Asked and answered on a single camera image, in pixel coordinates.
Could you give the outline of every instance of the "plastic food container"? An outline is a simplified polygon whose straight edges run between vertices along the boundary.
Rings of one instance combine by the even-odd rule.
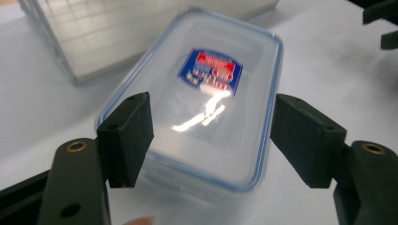
[[[252,190],[268,155],[283,44],[273,33],[200,8],[184,9],[120,84],[148,91],[155,138],[142,174],[213,202]]]

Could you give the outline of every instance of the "black clamp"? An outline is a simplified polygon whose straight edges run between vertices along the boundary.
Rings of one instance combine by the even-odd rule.
[[[135,186],[154,137],[149,93],[124,100],[97,134],[65,142],[50,171],[0,191],[0,224],[111,224],[105,182]]]
[[[363,24],[376,20],[387,20],[398,25],[398,0],[349,0],[364,8]],[[393,50],[398,48],[398,31],[381,36],[381,49]]]
[[[310,188],[337,181],[340,224],[398,224],[398,157],[374,142],[348,146],[345,135],[305,101],[277,95],[270,138]]]

